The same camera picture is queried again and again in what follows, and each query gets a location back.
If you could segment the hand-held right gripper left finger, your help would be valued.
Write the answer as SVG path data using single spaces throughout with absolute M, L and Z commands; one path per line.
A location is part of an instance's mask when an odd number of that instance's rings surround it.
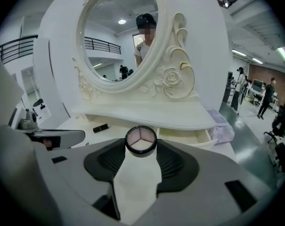
M 61 221 L 119 221 L 114 177 L 125 159 L 125 140 L 47 151 L 35 156 Z

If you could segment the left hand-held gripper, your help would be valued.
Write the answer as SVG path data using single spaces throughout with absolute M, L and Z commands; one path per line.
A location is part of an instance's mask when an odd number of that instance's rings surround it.
M 37 115 L 34 111 L 21 108 L 17 118 L 16 128 L 22 130 L 33 130 L 38 128 Z M 26 133 L 33 142 L 43 144 L 43 139 L 52 141 L 53 149 L 68 149 L 84 141 L 83 130 L 64 129 L 40 129 L 32 133 Z

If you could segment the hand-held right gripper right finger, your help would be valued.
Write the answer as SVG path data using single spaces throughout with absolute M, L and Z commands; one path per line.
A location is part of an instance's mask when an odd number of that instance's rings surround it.
M 137 226 L 249 226 L 270 188 L 220 153 L 158 140 L 162 181 Z

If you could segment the black lipstick tube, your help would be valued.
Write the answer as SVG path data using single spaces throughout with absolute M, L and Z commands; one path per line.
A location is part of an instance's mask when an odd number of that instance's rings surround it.
M 107 129 L 109 129 L 109 126 L 108 126 L 108 124 L 106 123 L 106 124 L 103 124 L 103 125 L 94 127 L 94 128 L 93 128 L 93 132 L 94 132 L 94 133 L 99 133 L 99 132 L 104 131 L 104 130 L 107 130 Z

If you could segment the small round black jar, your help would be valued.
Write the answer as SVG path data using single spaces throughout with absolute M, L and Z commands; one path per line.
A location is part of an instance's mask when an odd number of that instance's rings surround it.
M 125 136 L 125 146 L 135 157 L 148 157 L 156 149 L 157 135 L 155 131 L 148 126 L 135 126 L 127 132 Z

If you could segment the white ornate vanity table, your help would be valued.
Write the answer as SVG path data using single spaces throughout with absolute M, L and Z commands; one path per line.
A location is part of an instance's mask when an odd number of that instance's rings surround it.
M 62 4 L 64 0 L 55 0 Z M 67 104 L 77 114 L 116 118 L 171 131 L 208 131 L 226 85 L 230 48 L 216 0 L 154 0 L 159 20 L 155 40 L 142 64 L 127 79 L 109 82 L 89 68 L 84 29 L 101 0 L 73 0 L 69 37 L 54 53 L 69 52 L 64 71 L 87 82 Z

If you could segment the person's left hand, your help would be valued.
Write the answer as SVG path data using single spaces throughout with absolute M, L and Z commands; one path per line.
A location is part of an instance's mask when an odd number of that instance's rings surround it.
M 50 139 L 44 138 L 44 139 L 43 139 L 43 144 L 45 145 L 45 147 L 46 147 L 46 149 L 47 149 L 48 151 L 53 150 L 52 141 L 51 141 Z

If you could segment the white service robot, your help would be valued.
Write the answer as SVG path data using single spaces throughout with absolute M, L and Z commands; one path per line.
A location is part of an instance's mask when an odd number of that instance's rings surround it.
M 38 99 L 33 104 L 33 111 L 36 114 L 38 125 L 43 123 L 46 119 L 48 119 L 51 116 L 49 109 L 44 103 L 43 99 Z

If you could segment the purple tissue pack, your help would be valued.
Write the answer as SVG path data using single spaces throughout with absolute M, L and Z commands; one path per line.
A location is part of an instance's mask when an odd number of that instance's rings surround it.
M 235 132 L 227 120 L 216 110 L 207 110 L 215 121 L 215 126 L 209 129 L 209 135 L 217 140 L 217 144 L 230 143 L 235 137 Z

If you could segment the black office chair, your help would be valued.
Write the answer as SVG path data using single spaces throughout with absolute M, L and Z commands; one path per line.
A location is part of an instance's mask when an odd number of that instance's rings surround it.
M 273 167 L 277 172 L 285 173 L 285 104 L 279 106 L 277 116 L 272 122 L 272 131 L 264 134 L 270 137 L 267 146 Z

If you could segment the row of office desks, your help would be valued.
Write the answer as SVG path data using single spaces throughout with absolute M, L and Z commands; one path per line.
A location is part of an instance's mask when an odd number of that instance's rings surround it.
M 259 86 L 256 86 L 256 85 L 253 85 L 252 89 L 255 90 L 256 92 L 258 92 L 258 94 L 253 95 L 253 98 L 258 99 L 258 104 L 260 104 L 260 107 L 261 107 L 262 102 L 263 102 L 263 98 L 265 95 L 265 89 L 261 89 Z

